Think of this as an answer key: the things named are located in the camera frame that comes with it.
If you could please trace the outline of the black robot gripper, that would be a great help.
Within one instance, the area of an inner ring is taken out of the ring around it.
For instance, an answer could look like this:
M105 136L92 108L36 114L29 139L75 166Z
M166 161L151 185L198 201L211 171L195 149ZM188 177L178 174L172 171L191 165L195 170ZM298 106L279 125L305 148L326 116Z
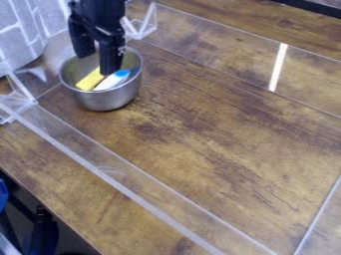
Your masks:
M125 53L125 0L69 0L71 19L68 30L79 58L100 49L100 73L107 76L121 68Z

